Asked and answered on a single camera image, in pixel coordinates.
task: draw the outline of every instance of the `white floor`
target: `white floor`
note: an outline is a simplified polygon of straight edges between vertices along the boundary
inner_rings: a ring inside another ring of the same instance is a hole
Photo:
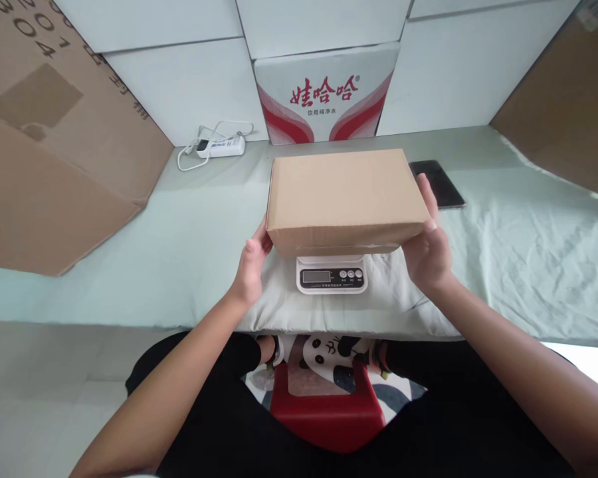
[[[66,477],[174,330],[0,323],[0,478]],[[598,349],[550,345],[598,382]]]

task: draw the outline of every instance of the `hand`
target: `hand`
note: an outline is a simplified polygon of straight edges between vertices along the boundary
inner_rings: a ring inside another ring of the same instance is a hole
[[[264,260],[272,250],[272,240],[266,232],[266,218],[259,224],[252,239],[246,241],[241,252],[235,280],[229,295],[252,307],[261,297],[261,269]]]
[[[423,233],[401,247],[412,282],[430,295],[452,279],[452,255],[447,235],[439,226],[439,207],[425,174],[417,176],[417,184],[432,219],[423,225]]]

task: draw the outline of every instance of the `light green bedsheet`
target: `light green bedsheet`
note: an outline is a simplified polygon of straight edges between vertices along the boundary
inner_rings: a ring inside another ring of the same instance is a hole
[[[171,156],[148,207],[61,278],[0,269],[0,320],[194,326],[230,285],[266,210],[272,158],[403,148],[436,159],[468,205],[441,212],[455,274],[531,335],[598,346],[598,197],[526,165],[489,127],[273,147],[180,173]],[[360,295],[302,295],[273,250],[242,331],[445,340],[457,331],[413,286],[400,251],[367,256]]]

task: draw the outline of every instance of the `leg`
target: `leg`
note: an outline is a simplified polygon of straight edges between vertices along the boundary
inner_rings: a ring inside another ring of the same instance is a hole
[[[186,336],[168,337],[151,347],[126,382],[129,393]],[[278,473],[281,466],[305,469],[324,461],[323,450],[277,422],[239,377],[257,367],[261,348],[250,336],[233,334],[208,375],[175,441],[161,462],[161,477],[192,475],[206,467],[239,474]]]
[[[429,391],[360,451],[364,459],[414,475],[571,473],[467,342],[388,342],[383,356],[390,370]]]

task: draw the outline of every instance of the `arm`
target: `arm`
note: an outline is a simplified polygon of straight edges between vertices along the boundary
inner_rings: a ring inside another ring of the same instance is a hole
[[[578,473],[598,475],[598,384],[458,282],[430,184],[424,175],[417,182],[432,220],[424,234],[403,245],[413,282],[569,464]]]
[[[70,478],[154,473],[231,333],[261,296],[261,269],[271,249],[262,222],[246,241],[226,295],[122,404]]]

